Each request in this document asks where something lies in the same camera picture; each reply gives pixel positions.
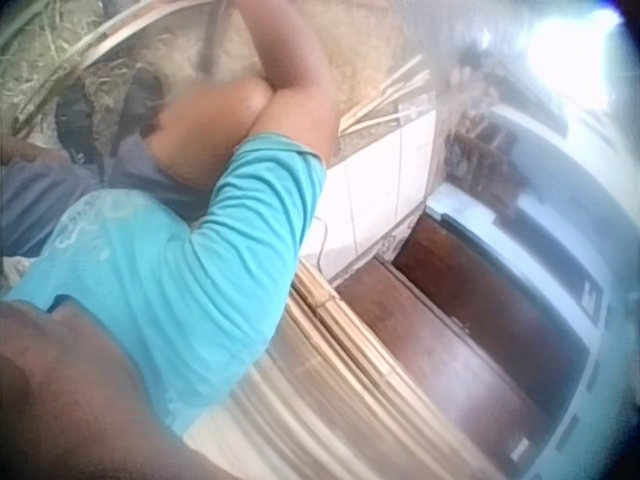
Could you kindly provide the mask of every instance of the gray pants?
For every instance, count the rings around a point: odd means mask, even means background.
[[[184,185],[158,169],[140,135],[120,144],[105,161],[104,183],[95,166],[12,161],[2,168],[0,255],[37,257],[64,212],[99,188],[141,190],[165,204],[186,222],[200,218],[211,192]]]

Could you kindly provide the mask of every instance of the shirt sleeve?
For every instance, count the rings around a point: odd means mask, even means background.
[[[211,403],[264,353],[325,177],[307,148],[279,135],[253,137],[236,151],[188,241],[167,249],[160,314],[182,320],[158,338],[168,348],[157,360],[178,396]]]

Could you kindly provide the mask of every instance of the turquoise shirt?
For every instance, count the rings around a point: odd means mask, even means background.
[[[324,180],[317,155],[260,135],[237,150],[193,231],[145,193],[91,193],[5,300],[81,303],[183,434],[266,350]]]

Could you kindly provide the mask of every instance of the brown wooden plank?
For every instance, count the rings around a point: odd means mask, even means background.
[[[540,444],[549,422],[377,260],[339,288],[343,300],[442,413],[507,475],[523,437]]]
[[[550,419],[557,419],[586,364],[575,332],[546,315],[462,240],[423,215],[393,262]]]

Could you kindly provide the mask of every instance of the tiled wall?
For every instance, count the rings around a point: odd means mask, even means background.
[[[332,168],[302,256],[334,277],[425,200],[435,110]]]

